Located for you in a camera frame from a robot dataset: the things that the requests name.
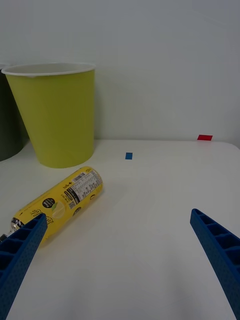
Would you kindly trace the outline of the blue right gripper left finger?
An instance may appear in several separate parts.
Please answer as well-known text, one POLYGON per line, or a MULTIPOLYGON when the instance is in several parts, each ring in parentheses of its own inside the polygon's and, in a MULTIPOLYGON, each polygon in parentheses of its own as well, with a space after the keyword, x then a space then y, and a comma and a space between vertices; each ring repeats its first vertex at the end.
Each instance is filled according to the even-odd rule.
POLYGON ((0 243, 0 319, 2 320, 9 314, 47 227, 46 215, 41 213, 0 243))

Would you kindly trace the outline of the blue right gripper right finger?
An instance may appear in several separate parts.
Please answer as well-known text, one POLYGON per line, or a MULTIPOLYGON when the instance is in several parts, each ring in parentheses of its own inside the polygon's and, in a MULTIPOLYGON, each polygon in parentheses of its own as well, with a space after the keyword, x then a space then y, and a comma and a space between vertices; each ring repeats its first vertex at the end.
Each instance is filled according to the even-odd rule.
POLYGON ((194 208, 190 225, 194 230, 233 311, 240 319, 240 239, 194 208))

